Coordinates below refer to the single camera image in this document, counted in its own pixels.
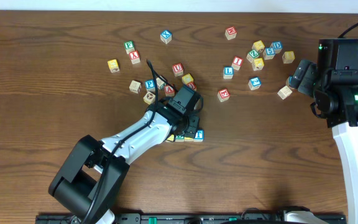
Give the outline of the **blue D block lower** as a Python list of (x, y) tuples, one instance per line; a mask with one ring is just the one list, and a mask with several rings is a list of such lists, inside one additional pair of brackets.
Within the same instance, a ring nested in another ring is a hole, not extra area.
[(291, 82), (291, 79), (292, 79), (292, 76), (289, 76), (286, 80), (286, 86), (289, 87), (290, 89), (293, 89), (291, 86), (290, 86), (290, 82)]

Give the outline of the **blue P block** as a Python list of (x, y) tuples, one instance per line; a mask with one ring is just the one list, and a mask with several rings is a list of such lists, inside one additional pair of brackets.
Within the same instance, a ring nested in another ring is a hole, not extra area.
[(154, 80), (146, 80), (145, 81), (145, 89), (148, 92), (155, 92), (155, 82), (154, 82)]

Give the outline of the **red U block lower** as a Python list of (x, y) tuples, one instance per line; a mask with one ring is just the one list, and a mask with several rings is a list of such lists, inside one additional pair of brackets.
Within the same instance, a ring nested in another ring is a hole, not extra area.
[(193, 91), (197, 91), (197, 87), (193, 82), (189, 82), (186, 85), (187, 87), (191, 88)]

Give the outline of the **red Q block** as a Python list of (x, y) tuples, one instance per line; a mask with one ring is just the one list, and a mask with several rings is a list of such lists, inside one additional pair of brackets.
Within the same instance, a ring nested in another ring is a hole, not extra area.
[(217, 94), (218, 99), (219, 99), (220, 102), (223, 102), (223, 101), (228, 100), (228, 99), (230, 98), (230, 95), (231, 95), (231, 94), (229, 93), (229, 91), (228, 91), (227, 88), (224, 88), (224, 89), (222, 89), (222, 90), (219, 90), (219, 91), (218, 91), (218, 94)]

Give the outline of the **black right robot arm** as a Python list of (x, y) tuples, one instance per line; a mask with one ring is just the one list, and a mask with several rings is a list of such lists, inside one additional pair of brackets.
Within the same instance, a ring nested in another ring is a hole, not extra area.
[(302, 60), (288, 80), (312, 97), (317, 118), (326, 120), (341, 158), (348, 222), (358, 223), (358, 39), (321, 39), (316, 63)]

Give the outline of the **green Z block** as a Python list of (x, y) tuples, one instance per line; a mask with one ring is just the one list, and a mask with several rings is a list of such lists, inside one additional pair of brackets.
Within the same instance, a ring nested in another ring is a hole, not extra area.
[(255, 59), (259, 58), (259, 52), (256, 51), (255, 49), (252, 49), (251, 51), (249, 51), (247, 53), (247, 60), (252, 63)]

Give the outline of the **red I block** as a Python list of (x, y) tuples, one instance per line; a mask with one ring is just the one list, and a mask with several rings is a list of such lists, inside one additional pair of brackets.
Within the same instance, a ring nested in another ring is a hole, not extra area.
[(234, 59), (233, 59), (233, 61), (232, 61), (231, 67), (232, 67), (233, 69), (235, 69), (235, 70), (240, 70), (243, 61), (244, 61), (243, 58), (240, 58), (240, 57), (235, 56)]

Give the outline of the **blue 5 block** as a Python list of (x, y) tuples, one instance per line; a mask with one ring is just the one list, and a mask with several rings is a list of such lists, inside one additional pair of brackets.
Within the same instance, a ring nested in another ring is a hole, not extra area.
[(273, 47), (267, 47), (263, 51), (263, 58), (264, 60), (271, 60), (275, 56), (275, 51)]

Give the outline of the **blue T block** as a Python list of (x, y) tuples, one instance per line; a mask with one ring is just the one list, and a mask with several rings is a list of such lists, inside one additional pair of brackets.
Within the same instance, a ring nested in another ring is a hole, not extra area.
[(202, 129), (197, 130), (194, 142), (203, 142), (204, 140), (204, 131)]

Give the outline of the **blue 2 block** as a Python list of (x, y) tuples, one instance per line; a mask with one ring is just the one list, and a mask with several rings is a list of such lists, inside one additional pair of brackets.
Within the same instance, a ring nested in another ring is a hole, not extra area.
[(248, 86), (250, 90), (256, 90), (260, 88), (262, 82), (260, 81), (259, 77), (251, 78), (248, 82)]

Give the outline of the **blue D block upper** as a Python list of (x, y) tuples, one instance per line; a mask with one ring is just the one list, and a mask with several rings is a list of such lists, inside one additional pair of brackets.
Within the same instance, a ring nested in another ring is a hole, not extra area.
[(270, 47), (273, 48), (273, 50), (276, 54), (279, 54), (283, 49), (283, 45), (280, 41), (272, 42)]

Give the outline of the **green B block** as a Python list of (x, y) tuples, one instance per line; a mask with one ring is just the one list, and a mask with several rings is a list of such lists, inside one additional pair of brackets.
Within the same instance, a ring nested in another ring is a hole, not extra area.
[(175, 136), (175, 142), (184, 142), (184, 141), (185, 141), (184, 136), (181, 136), (181, 135)]

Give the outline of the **yellow O block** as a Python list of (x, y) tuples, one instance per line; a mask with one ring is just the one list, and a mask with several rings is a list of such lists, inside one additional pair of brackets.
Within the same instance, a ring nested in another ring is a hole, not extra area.
[(174, 142), (175, 141), (175, 135), (171, 134), (168, 138), (166, 138), (167, 142)]

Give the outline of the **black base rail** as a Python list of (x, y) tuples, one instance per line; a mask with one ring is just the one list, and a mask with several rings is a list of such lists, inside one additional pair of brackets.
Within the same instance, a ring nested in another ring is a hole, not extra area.
[[(225, 222), (247, 221), (253, 223), (280, 222), (284, 220), (283, 212), (266, 213), (257, 208), (249, 208), (242, 214), (203, 214), (203, 215), (178, 215), (178, 214), (139, 214), (122, 213), (116, 215), (114, 224), (218, 224)], [(35, 224), (70, 224), (79, 223), (80, 219), (72, 214), (52, 215), (43, 214), (35, 217)]]

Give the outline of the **blue L block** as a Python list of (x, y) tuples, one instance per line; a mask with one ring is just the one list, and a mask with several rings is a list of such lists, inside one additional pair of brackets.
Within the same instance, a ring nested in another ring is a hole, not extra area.
[(234, 69), (232, 67), (224, 67), (223, 78), (232, 79), (234, 76)]

